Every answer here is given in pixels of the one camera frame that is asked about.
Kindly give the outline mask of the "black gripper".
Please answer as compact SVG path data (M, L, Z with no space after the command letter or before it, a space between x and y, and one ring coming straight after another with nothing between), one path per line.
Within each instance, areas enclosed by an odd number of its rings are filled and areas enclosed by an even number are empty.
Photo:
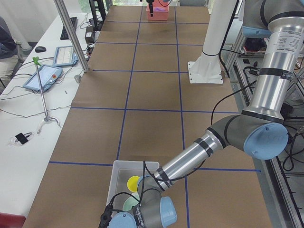
M150 17L153 17L153 3L154 3L154 0L146 0L146 2L148 3L148 6L149 6Z
M112 219L113 209L114 208L112 204L108 204L105 207L104 212L100 216L100 223L98 226L99 228L107 228L109 226L109 223Z

